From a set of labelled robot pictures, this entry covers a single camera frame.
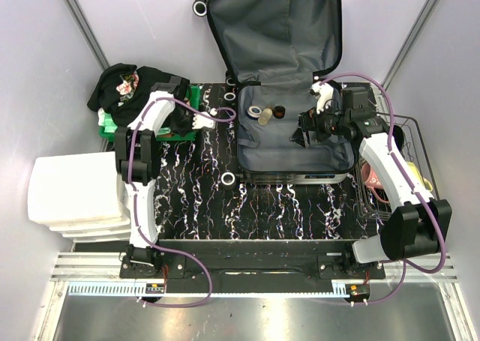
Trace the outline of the black floral print garment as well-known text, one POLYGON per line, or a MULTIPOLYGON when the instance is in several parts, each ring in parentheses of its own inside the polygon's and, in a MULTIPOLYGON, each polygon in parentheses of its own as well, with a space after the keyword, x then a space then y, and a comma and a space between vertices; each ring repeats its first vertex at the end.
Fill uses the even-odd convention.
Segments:
POLYGON ((114 64, 100 75, 87 107, 93 112, 102 108, 117 126, 126 127, 146 106, 152 87, 170 84, 172 76, 177 75, 154 67, 114 64))

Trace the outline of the teal green garment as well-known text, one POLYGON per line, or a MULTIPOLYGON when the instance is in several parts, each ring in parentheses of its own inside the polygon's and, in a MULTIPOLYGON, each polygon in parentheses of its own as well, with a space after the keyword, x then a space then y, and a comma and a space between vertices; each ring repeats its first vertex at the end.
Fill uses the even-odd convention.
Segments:
POLYGON ((97 112, 98 126, 102 133, 114 133, 117 129, 117 125, 113 121, 110 114, 106 113, 102 108, 97 112))

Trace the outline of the space astronaut hard-shell suitcase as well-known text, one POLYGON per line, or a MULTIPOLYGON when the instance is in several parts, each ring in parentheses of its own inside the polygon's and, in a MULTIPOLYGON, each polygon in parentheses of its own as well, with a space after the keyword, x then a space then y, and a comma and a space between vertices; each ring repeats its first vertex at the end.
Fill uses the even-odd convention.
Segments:
POLYGON ((343 51, 341 0, 194 0, 205 17, 235 85, 237 164, 250 184, 337 184, 356 156, 342 136, 310 147, 290 141, 299 114, 315 109, 311 86, 339 65, 343 51), (266 126, 250 106, 283 106, 266 126))

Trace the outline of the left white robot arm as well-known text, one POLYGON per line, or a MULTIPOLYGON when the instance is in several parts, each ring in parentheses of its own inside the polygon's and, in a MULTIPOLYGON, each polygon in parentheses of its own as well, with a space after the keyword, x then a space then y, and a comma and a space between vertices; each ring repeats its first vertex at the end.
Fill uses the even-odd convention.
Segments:
POLYGON ((124 182, 130 213, 129 244, 147 249, 158 240, 153 195, 161 170, 157 133, 174 112, 192 118, 198 110, 190 101, 175 100, 167 91, 153 91, 138 116, 115 131, 115 167, 124 182))

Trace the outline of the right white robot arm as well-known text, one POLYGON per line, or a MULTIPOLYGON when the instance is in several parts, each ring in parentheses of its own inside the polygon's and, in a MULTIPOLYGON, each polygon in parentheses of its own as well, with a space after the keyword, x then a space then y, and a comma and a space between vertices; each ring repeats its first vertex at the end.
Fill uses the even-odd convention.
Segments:
POLYGON ((340 260, 349 278, 363 274, 368 263, 402 260, 423 273, 440 271, 446 263, 446 233, 452 207, 435 199, 417 179, 393 141, 393 125, 367 109, 318 112, 298 116, 291 139, 307 148, 311 134, 319 142, 342 136, 358 149, 373 169, 387 195, 391 216, 381 232, 352 244, 352 253, 340 260))

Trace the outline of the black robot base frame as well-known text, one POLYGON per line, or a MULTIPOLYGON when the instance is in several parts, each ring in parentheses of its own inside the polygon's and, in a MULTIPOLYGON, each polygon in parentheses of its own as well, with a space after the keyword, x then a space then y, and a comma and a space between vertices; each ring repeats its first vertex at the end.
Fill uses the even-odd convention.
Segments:
POLYGON ((379 263, 357 264, 349 241, 162 240, 161 250, 122 250, 122 279, 221 285, 316 285, 384 280, 379 263))

